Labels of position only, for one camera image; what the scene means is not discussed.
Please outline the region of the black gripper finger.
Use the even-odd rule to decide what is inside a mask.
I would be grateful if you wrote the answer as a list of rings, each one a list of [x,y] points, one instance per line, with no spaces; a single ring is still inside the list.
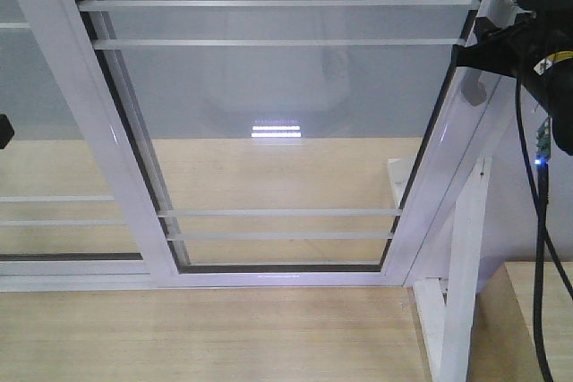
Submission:
[[[0,114],[0,149],[5,149],[15,134],[14,128],[6,114]]]

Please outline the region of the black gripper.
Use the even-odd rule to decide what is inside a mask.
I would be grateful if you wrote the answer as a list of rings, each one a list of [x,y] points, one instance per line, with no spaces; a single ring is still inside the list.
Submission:
[[[503,29],[475,22],[478,43],[453,46],[456,67],[519,78],[552,119],[559,149],[572,152],[572,11],[522,13]]]

